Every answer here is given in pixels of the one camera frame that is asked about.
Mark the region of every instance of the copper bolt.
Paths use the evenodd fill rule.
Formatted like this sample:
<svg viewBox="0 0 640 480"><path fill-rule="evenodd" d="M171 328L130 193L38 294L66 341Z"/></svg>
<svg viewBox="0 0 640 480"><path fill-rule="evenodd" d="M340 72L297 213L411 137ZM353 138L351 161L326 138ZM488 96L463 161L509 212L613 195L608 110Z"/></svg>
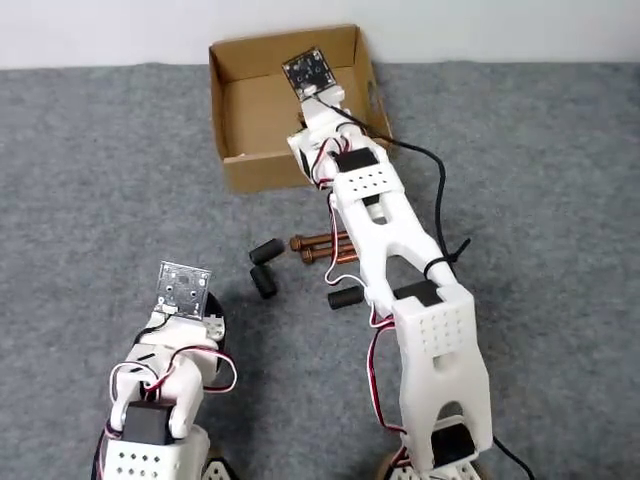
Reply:
<svg viewBox="0 0 640 480"><path fill-rule="evenodd" d="M345 240L349 238L347 232L342 231L338 232L338 240ZM325 233L322 235L313 235L311 237L304 237L302 235L294 235L289 240L289 245L291 246L291 250L294 252L299 252L303 248L312 247L314 245L321 245L323 243L331 242L331 234Z"/></svg>
<svg viewBox="0 0 640 480"><path fill-rule="evenodd" d="M338 260L336 263L338 265L342 265L343 263L355 262L358 259L358 254L356 252L349 252L338 254Z"/></svg>
<svg viewBox="0 0 640 480"><path fill-rule="evenodd" d="M338 245L338 258L341 254L355 252L356 247L352 243L344 243ZM319 258L330 257L332 253L331 247L326 248L303 248L300 250L300 258L307 265L312 264Z"/></svg>

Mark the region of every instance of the box flap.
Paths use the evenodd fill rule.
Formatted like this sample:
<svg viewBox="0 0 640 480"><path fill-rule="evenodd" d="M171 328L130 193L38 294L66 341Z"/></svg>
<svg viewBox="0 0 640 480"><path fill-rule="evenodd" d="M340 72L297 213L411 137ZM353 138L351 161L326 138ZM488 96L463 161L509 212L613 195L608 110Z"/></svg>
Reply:
<svg viewBox="0 0 640 480"><path fill-rule="evenodd" d="M355 25L299 30L217 42L210 51L221 80L233 82L280 74L284 62L314 46L320 47L331 68L351 66L357 33Z"/></svg>

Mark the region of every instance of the white plastic housing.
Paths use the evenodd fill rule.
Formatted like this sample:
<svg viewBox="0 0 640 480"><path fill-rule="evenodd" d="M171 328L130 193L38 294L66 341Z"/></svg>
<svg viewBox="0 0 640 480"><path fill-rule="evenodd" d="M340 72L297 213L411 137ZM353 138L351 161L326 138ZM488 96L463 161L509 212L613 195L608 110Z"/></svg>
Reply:
<svg viewBox="0 0 640 480"><path fill-rule="evenodd" d="M109 440L104 480L200 480L208 451L209 438L197 425L173 445Z"/></svg>

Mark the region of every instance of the black cable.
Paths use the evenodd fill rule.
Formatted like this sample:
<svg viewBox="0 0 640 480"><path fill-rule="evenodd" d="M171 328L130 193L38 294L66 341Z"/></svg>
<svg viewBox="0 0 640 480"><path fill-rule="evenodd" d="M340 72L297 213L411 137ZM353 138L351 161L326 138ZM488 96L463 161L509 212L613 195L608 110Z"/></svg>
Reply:
<svg viewBox="0 0 640 480"><path fill-rule="evenodd" d="M505 447L504 444L500 440L498 440L498 437L496 437L495 435L493 436L493 443L495 443L496 446L500 450L502 450L502 453L504 453L507 457L509 457L511 460L517 463L518 466L520 466L520 468L522 468L522 470L525 471L525 473L529 477L529 480L536 480L536 476L531 471L531 468L529 468L529 465L524 463L524 460L521 460L520 458L518 458L518 456L515 453L513 453L511 450Z"/></svg>
<svg viewBox="0 0 640 480"><path fill-rule="evenodd" d="M469 246L470 243L471 243L471 239L467 238L464 242L462 242L462 245L460 245L458 247L458 250L456 250L455 252L450 253L448 256L442 256L442 257L434 258L429 263L427 263L427 265L424 267L424 270L422 271L422 274L424 275L424 278L427 278L427 274L429 273L429 270L436 263L441 263L441 262L447 262L449 264L456 263L458 261L458 258L460 257L460 255L462 255L462 252L465 251L465 249Z"/></svg>
<svg viewBox="0 0 640 480"><path fill-rule="evenodd" d="M400 140L396 140L395 138L389 137L388 135L384 135L380 132L377 132L374 128L372 128L370 125L367 125L366 123L364 123L363 121L359 120L358 118L354 117L353 115L348 114L347 112L345 112L344 110L335 107L333 105L329 105L328 103L320 100L320 98L318 98L317 96L314 97L318 102L320 102L322 105L324 105L327 108L330 108L331 110L333 110L334 112L336 112L337 114L343 116L344 118L348 119L350 122L354 123L355 125L359 126L360 128L364 128L365 130L368 130L369 133L374 137L374 138L380 138L382 140L385 140L393 145L397 145L399 147L402 148L406 148L407 150L412 150L414 152L418 152L418 153L422 153L423 155L426 155L427 157L429 157L431 160L433 160L436 165L438 166L438 173L439 173L439 181L438 181L438 192L436 194L436 204L435 204L435 214L434 214L434 223L435 223L435 227L436 227L436 239L438 241L438 246L440 247L440 250L442 250L442 256L444 258L444 260L442 261L446 261L447 263L451 264L453 261L453 258L451 257L451 255L449 254L449 250L447 249L447 243L444 239L444 233L442 231L442 197L444 196L444 185L446 183L447 180L447 171L446 168L444 166L444 162L442 161L442 159L440 157L438 157L438 155L436 155L435 153L433 153L431 150L427 150L426 148L423 147L419 147L417 145L412 145L410 143L406 143Z"/></svg>
<svg viewBox="0 0 640 480"><path fill-rule="evenodd" d="M149 334L149 333L153 333L157 330L160 330L162 327L164 327L167 322L169 321L169 319L173 316L173 314L170 313L165 313L164 315L164 320L159 323L158 325L156 325L155 327L146 327L143 328L142 330L140 330L135 338L133 339L133 344L137 345L138 343L140 343L140 340L142 339L142 337L144 337L145 335Z"/></svg>

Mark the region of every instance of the wire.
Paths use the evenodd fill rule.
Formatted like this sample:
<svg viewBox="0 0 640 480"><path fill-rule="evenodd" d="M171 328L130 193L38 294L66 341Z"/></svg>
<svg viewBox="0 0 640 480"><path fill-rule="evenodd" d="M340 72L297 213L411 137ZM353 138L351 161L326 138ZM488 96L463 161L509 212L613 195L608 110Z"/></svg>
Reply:
<svg viewBox="0 0 640 480"><path fill-rule="evenodd" d="M320 189L322 186L332 181L330 178L321 178L320 180L316 180L316 168L318 168L318 166L322 163L322 160L326 158L326 156L324 156L324 153L325 153L324 150L329 140L333 140L336 143L336 145L338 146L339 153L342 153L343 151L342 145L340 145L340 142L338 142L338 140L334 137L325 138L325 140L322 142L322 145L320 145L320 148L318 149L318 154L316 155L316 159L313 161L313 164L311 165L311 172L310 172L311 180L313 181L313 183L316 185L316 188L318 189Z"/></svg>
<svg viewBox="0 0 640 480"><path fill-rule="evenodd" d="M387 325L393 325L393 314L391 315L387 315L381 322L376 322L376 319L378 318L378 312L376 311L375 307L372 307L371 309L371 316L369 317L369 326L372 328L382 328L382 327L386 327Z"/></svg>
<svg viewBox="0 0 640 480"><path fill-rule="evenodd" d="M118 391L116 388L116 376L120 369L124 367L133 367L133 368L141 368L142 370L146 370L148 373L151 373L158 381L158 374L149 366L141 362L127 361L118 363L113 369L111 369L111 374L109 375L109 396L111 397L111 403L116 403L118 400Z"/></svg>
<svg viewBox="0 0 640 480"><path fill-rule="evenodd" d="M334 112L336 112L337 114L343 116L344 118L346 118L347 120L349 120L351 123L359 126L360 128L363 128L365 130L368 130L373 137L375 138L380 138L382 140L385 140L393 145L397 145L399 147L402 148L406 148L407 150L412 150L414 152L418 152L418 153L422 153L423 155L426 155L427 157L429 157L431 160L433 160L436 165L438 166L438 173L439 173L439 181L438 181L438 192L436 194L436 203L435 203L435 212L434 212L434 223L435 223L435 228L436 228L436 239L438 241L438 245L440 247L440 250L442 250L442 254L443 257L445 258L445 260L448 264L452 263L452 259L449 255L449 250L447 249L447 243L445 241L444 238L444 233L442 230L442 198L444 196L444 186L445 183L447 181L447 171L446 168L444 166L444 162L442 161L442 159L436 155L435 153L433 153L431 150L428 150L426 148L423 147L419 147L417 145L412 145L410 143L406 143L406 142L402 142L400 140L396 140L388 135L384 135L383 133L377 132L375 131L374 128L372 128L370 125L367 125L366 123L364 123L363 121L359 120L358 118L354 117L353 115L348 114L347 112L345 112L344 110L334 106L334 105L329 105L328 103L324 102L323 100L321 100L318 96L314 97L319 103L321 103L322 105L324 105L327 108L330 108L331 110L333 110ZM338 125L338 127L342 126L342 125L346 125L346 122Z"/></svg>
<svg viewBox="0 0 640 480"><path fill-rule="evenodd" d="M356 127L360 127L360 132L362 132L362 134L363 134L363 135L365 135L365 134L367 133L367 131L365 130L365 128L364 128L361 124L356 123L356 122L342 122L342 123L340 123L340 124L338 124L338 125L336 126L336 132L339 132L339 131L340 131L340 129L341 129L342 127L344 127L345 125L355 125Z"/></svg>
<svg viewBox="0 0 640 480"><path fill-rule="evenodd" d="M384 416L382 415L382 407L380 406L380 397L378 396L378 385L376 383L376 372L374 368L374 355L376 343L378 343L378 337L380 336L380 334L393 329L395 329L395 324L391 323L385 325L384 327L377 329L376 333L371 339L371 343L369 344L369 351L367 352L367 377L369 379L369 393L371 394L371 403L373 405L376 417L378 417L378 422L380 423L380 425L392 432L406 433L406 430L399 425L388 424L384 420Z"/></svg>
<svg viewBox="0 0 640 480"><path fill-rule="evenodd" d="M167 324L167 322L172 316L173 316L172 313L165 313L164 320L162 320L162 322L160 322L158 325L156 325L155 327L146 327L140 330L136 334L135 338L133 339L133 344L137 345L138 343L140 343L140 340L142 340L142 337L144 337L145 335L160 330L162 327L164 327Z"/></svg>
<svg viewBox="0 0 640 480"><path fill-rule="evenodd" d="M424 278L428 278L429 270L431 270L431 267L433 267L434 265L436 265L438 263L447 262L447 263L451 264L451 263L457 262L458 258L460 257L460 255L462 255L462 252L465 251L465 249L469 246L470 243L471 243L471 239L467 238L464 242L462 242L462 245L460 245L458 247L458 250L456 250L455 252L450 253L447 256L434 258L429 263L427 263L427 265L424 267L424 270L422 271L422 274L424 275Z"/></svg>
<svg viewBox="0 0 640 480"><path fill-rule="evenodd" d="M495 435L493 436L493 443L495 443L496 446L500 450L502 450L502 453L504 453L507 457L517 463L518 466L522 468L522 470L524 470L529 480L536 480L536 476L533 474L531 468L529 468L529 465L527 465L524 460L520 459L515 453L509 450L500 440L498 440L498 437L496 437Z"/></svg>
<svg viewBox="0 0 640 480"><path fill-rule="evenodd" d="M102 478L102 471L100 469L100 453L102 451L102 440L104 440L104 429L100 432L98 437L98 443L96 444L96 450L93 453L93 462L91 464L91 480L98 480Z"/></svg>
<svg viewBox="0 0 640 480"><path fill-rule="evenodd" d="M102 460L102 453L105 445L105 437L110 439L119 439L122 432L118 432L111 427L109 420L106 421L104 428L100 432L98 437L98 443L96 450L93 454L93 463L91 466L91 480L98 480L104 477L104 463Z"/></svg>
<svg viewBox="0 0 640 480"><path fill-rule="evenodd" d="M331 220L331 264L329 265L329 268L327 269L327 271L324 274L324 281L328 284L333 286L338 285L342 280L344 280L345 278L350 278L352 280L355 280L356 282L358 282L360 285L362 285L363 288L367 288L367 284L364 283L364 281L360 278L357 277L356 275L351 275L349 273L345 273L343 275L340 275L338 278L331 280L329 278L329 276L331 275L331 272L333 271L333 269L335 268L337 262L338 262L338 225L336 223L336 212L335 209L333 208L333 205L331 205L331 193L329 193L329 195L327 195L327 207L329 208L329 218Z"/></svg>
<svg viewBox="0 0 640 480"><path fill-rule="evenodd" d="M153 385L150 385L148 387L145 387L145 391L147 393L151 393L151 392L155 392L156 390L158 390L162 384L167 380L167 378L169 378L169 376L171 376L171 374L173 373L173 371L175 370L175 359L176 357L183 352L187 352L187 351L201 351L201 352L206 352L206 353L210 353L211 355L214 355L217 358L220 358L221 360L224 360L225 362L227 362L229 364L229 366L231 367L231 371L233 372L233 380L231 381L231 383L227 386L223 386L223 387L213 387L213 386L204 386L203 389L205 392L207 393L227 393L230 392L231 390L233 390L236 386L236 383L238 382L238 370L236 368L235 362L233 361L233 359L222 352L219 352L218 350L211 348L211 347L207 347L204 345L190 345L187 347L182 347L177 349L175 352L173 352L173 354L171 355L171 359L169 360L169 368L167 368L167 371L164 373L164 375L162 375Z"/></svg>

